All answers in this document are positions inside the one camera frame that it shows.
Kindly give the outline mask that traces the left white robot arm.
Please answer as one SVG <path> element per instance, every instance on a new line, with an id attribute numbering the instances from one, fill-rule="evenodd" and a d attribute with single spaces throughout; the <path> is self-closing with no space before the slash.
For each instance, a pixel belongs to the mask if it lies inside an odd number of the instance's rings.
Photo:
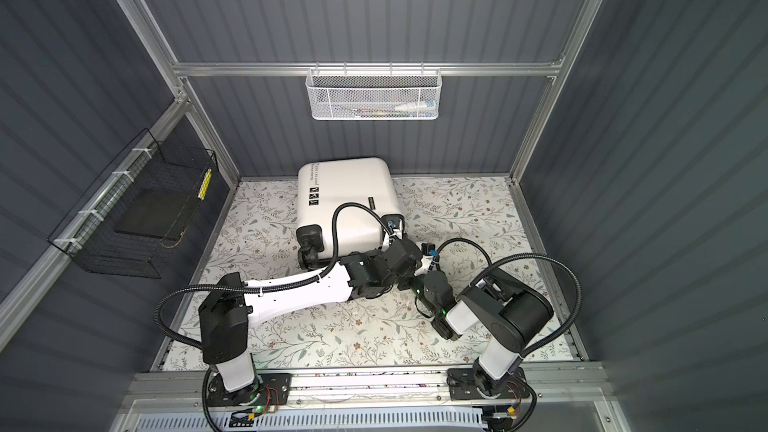
<path id="1" fill-rule="evenodd" d="M 218 373 L 227 392 L 247 389 L 257 382 L 250 330 L 307 308 L 377 298 L 412 278 L 422 259 L 414 242 L 395 238 L 384 250 L 352 253 L 324 269 L 296 275 L 293 283 L 243 282 L 238 274 L 228 274 L 198 307 L 203 362 Z"/>

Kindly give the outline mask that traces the white hard-shell suitcase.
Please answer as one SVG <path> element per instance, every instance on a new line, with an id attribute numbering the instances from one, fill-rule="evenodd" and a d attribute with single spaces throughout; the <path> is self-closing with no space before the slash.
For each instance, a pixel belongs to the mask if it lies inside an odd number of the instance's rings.
<path id="1" fill-rule="evenodd" d="M 386 162 L 378 157 L 308 163 L 298 172 L 296 239 L 304 270 L 325 267 L 333 256 L 332 218 L 337 218 L 338 255 L 382 247 L 382 217 L 405 219 Z"/>

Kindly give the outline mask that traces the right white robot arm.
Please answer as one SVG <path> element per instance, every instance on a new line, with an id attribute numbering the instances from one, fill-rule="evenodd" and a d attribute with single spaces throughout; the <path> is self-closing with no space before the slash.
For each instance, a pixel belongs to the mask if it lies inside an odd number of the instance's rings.
<path id="1" fill-rule="evenodd" d="M 490 272 L 459 297 L 439 270 L 415 277 L 411 290 L 441 338 L 456 340 L 478 324 L 491 334 L 473 364 L 472 379 L 487 397 L 501 392 L 522 362 L 524 349 L 554 316 L 542 294 L 500 270 Z"/>

